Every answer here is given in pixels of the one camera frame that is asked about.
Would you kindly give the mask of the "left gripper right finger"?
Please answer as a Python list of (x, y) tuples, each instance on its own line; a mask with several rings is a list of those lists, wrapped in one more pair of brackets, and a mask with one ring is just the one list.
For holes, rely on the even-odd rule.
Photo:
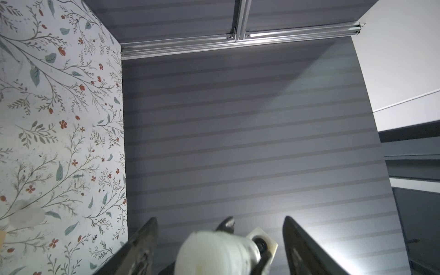
[(292, 217), (285, 217), (283, 240), (291, 275), (349, 275)]

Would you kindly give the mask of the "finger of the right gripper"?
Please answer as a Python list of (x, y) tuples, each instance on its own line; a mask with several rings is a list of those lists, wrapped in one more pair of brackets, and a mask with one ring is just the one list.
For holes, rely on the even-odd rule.
[(215, 229), (215, 231), (221, 231), (228, 234), (234, 234), (235, 219), (230, 216), (224, 219)]

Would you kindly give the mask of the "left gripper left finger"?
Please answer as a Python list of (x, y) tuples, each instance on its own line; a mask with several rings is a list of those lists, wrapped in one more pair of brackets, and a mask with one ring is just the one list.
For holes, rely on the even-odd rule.
[(150, 218), (96, 275), (150, 275), (158, 242), (157, 218)]

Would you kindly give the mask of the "white glue stick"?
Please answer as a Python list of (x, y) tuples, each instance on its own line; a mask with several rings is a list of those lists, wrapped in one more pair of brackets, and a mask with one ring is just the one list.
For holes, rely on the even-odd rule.
[(249, 275), (261, 254), (249, 238), (222, 231), (191, 233), (179, 249), (175, 275)]

